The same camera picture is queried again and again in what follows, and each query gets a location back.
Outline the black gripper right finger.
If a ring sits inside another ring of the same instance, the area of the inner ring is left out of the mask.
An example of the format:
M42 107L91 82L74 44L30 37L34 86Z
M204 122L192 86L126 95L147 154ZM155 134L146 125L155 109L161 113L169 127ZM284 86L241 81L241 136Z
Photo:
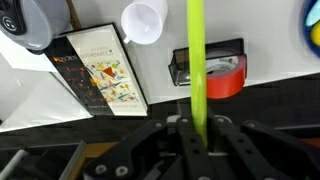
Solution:
M319 149L257 121L208 120L220 180L320 180Z

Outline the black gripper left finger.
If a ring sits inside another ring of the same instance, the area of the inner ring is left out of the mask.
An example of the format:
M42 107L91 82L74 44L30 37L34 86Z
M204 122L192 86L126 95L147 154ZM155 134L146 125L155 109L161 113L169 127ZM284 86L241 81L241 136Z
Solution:
M91 160L84 180L213 180L208 151L192 122L152 120Z

